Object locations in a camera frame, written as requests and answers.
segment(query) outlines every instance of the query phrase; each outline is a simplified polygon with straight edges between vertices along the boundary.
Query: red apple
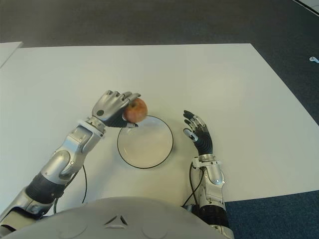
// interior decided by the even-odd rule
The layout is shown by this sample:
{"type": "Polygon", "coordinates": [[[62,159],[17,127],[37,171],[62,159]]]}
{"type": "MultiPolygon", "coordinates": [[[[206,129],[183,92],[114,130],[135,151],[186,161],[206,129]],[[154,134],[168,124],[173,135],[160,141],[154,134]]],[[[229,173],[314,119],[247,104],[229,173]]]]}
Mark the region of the red apple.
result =
{"type": "Polygon", "coordinates": [[[148,114],[148,108],[140,98],[135,99],[124,111],[124,118],[132,123],[141,122],[148,114]]]}

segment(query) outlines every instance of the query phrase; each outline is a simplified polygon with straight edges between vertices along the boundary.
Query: dark floor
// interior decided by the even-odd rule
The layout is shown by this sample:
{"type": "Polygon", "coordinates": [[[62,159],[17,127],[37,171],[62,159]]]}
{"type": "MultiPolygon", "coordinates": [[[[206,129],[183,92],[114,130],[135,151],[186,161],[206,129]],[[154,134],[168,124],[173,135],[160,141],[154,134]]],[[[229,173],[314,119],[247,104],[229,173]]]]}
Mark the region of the dark floor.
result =
{"type": "MultiPolygon", "coordinates": [[[[24,47],[252,43],[319,123],[319,17],[292,0],[1,0],[24,47]]],[[[237,239],[319,238],[319,192],[232,202],[237,239]]]]}

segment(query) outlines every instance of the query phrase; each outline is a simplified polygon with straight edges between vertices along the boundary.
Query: silver fingertip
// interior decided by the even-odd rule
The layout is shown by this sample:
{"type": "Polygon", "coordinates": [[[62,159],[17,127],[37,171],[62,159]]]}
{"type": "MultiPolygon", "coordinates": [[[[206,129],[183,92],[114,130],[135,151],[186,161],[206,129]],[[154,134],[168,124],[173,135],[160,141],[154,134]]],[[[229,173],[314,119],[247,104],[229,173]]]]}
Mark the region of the silver fingertip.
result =
{"type": "Polygon", "coordinates": [[[126,128],[137,128],[137,127],[139,127],[137,123],[128,123],[126,125],[126,128]]]}
{"type": "Polygon", "coordinates": [[[198,141],[198,137],[195,133],[193,133],[192,131],[190,131],[190,129],[185,128],[184,130],[184,134],[189,137],[193,142],[198,141]]]}

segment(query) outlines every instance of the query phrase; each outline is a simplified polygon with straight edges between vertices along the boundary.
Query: white table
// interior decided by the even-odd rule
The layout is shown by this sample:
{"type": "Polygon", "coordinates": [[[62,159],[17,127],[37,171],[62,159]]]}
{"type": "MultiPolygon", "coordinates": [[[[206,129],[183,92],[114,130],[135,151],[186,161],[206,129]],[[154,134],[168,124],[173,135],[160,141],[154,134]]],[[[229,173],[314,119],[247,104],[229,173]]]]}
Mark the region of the white table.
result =
{"type": "MultiPolygon", "coordinates": [[[[209,126],[226,201],[319,189],[319,127],[250,44],[22,48],[1,68],[0,88],[0,211],[107,89],[141,93],[171,127],[174,147],[162,165],[136,169],[119,156],[119,129],[107,129],[85,161],[86,201],[182,204],[196,155],[182,132],[184,109],[209,126]]],[[[58,210],[79,206],[83,193],[81,171],[58,210]]]]}
{"type": "Polygon", "coordinates": [[[5,42],[0,43],[0,68],[9,59],[9,57],[22,46],[22,42],[5,42]]]}

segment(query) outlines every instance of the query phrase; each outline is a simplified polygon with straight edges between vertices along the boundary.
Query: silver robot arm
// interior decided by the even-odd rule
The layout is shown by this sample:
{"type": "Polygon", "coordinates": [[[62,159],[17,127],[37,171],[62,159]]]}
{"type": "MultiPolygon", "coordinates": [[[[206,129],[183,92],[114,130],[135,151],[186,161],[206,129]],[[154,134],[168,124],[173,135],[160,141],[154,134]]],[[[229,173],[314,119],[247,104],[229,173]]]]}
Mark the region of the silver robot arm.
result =
{"type": "Polygon", "coordinates": [[[0,238],[34,223],[49,211],[54,201],[63,195],[72,176],[83,166],[86,155],[104,135],[106,126],[137,126],[126,121],[122,114],[129,103],[139,96],[138,93],[107,91],[98,100],[92,116],[79,122],[33,181],[0,215],[0,238]]]}
{"type": "Polygon", "coordinates": [[[184,111],[185,123],[191,129],[185,128],[184,133],[194,142],[198,157],[192,161],[192,166],[201,169],[203,177],[198,188],[198,216],[228,239],[234,239],[229,228],[222,187],[225,183],[219,162],[213,155],[213,144],[205,122],[189,111],[184,111]]]}

